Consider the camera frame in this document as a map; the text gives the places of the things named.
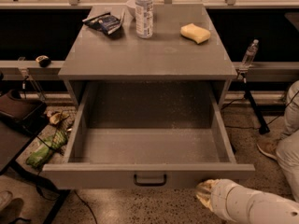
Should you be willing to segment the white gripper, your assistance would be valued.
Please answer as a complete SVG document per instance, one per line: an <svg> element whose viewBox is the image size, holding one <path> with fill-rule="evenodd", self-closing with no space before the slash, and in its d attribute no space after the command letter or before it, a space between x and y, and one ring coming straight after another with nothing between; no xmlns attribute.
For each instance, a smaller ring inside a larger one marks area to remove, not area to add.
<svg viewBox="0 0 299 224"><path fill-rule="evenodd" d="M227 210L227 199L235 187L237 184L229 179L208 179L196 186L195 196L204 207L221 219L232 220Z"/></svg>

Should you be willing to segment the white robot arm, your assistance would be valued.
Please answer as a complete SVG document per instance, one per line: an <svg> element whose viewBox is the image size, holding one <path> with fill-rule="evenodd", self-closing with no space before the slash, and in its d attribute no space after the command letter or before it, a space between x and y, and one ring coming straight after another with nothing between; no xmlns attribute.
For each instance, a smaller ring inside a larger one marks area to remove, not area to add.
<svg viewBox="0 0 299 224"><path fill-rule="evenodd" d="M199 183L196 197L217 217L237 224L299 224L299 203L229 179Z"/></svg>

